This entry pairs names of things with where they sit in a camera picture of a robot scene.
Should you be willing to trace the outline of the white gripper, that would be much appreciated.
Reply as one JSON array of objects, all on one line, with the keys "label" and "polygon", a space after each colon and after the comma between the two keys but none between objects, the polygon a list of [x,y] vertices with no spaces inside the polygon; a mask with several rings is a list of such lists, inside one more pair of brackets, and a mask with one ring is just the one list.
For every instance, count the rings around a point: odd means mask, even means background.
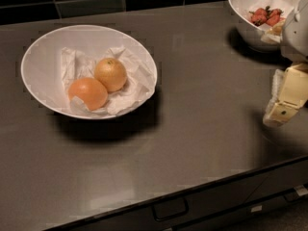
[{"label": "white gripper", "polygon": [[271,100],[263,117],[268,127],[287,123],[308,101],[308,0],[300,0],[287,16],[280,46],[282,56],[297,63],[273,75]]}]

